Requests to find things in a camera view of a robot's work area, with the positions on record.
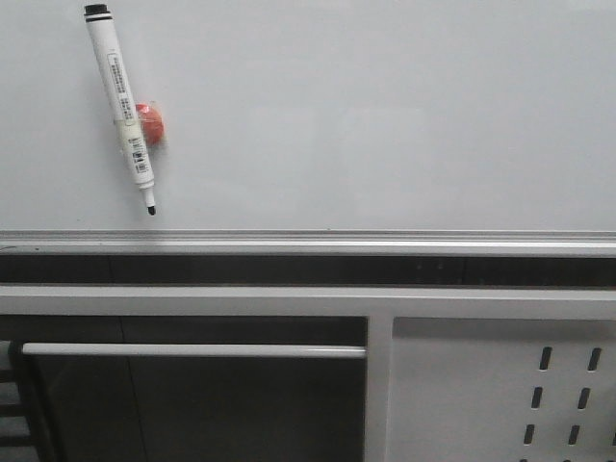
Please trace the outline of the red round magnet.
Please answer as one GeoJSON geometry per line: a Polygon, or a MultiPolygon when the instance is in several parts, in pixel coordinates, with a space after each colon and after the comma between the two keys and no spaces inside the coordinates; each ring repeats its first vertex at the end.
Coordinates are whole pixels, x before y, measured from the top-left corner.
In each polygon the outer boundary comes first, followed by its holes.
{"type": "Polygon", "coordinates": [[[165,125],[156,105],[153,103],[138,103],[136,110],[147,146],[151,147],[160,144],[165,136],[165,125]]]}

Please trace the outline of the white whiteboard marker pen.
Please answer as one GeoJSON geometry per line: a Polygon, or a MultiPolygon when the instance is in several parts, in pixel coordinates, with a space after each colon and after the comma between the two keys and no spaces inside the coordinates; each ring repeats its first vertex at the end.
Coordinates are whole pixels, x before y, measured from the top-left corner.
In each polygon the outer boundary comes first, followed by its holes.
{"type": "Polygon", "coordinates": [[[155,216],[154,172],[112,13],[106,4],[89,4],[84,7],[84,19],[111,107],[120,152],[141,192],[147,213],[155,216]]]}

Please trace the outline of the white whiteboard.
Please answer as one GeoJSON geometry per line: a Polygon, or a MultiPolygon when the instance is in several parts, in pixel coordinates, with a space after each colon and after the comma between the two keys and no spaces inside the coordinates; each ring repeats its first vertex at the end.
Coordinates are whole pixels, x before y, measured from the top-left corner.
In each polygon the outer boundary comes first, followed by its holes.
{"type": "Polygon", "coordinates": [[[84,3],[5,1],[5,253],[615,253],[611,1],[108,7],[165,125],[157,212],[84,3]]]}

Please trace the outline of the white perforated pegboard panel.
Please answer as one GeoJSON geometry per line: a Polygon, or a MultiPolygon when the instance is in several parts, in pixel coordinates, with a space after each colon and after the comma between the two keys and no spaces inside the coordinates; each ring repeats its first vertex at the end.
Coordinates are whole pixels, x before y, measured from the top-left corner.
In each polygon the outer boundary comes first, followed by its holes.
{"type": "Polygon", "coordinates": [[[611,461],[611,321],[393,325],[391,461],[611,461]]]}

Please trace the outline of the white metal stand frame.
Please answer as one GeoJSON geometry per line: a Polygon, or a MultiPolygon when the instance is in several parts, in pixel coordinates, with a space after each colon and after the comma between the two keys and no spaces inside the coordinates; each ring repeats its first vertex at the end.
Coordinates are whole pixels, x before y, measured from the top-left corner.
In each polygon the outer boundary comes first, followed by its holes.
{"type": "Polygon", "coordinates": [[[369,319],[365,458],[387,461],[393,320],[614,321],[600,290],[4,285],[4,316],[358,316],[369,319]]]}

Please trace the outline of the white horizontal rail bar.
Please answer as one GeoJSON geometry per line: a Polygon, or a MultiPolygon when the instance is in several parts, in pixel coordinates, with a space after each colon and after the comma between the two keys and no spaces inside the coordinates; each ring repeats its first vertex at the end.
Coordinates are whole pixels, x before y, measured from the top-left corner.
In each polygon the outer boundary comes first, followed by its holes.
{"type": "Polygon", "coordinates": [[[25,355],[362,359],[362,346],[25,343],[25,355]]]}

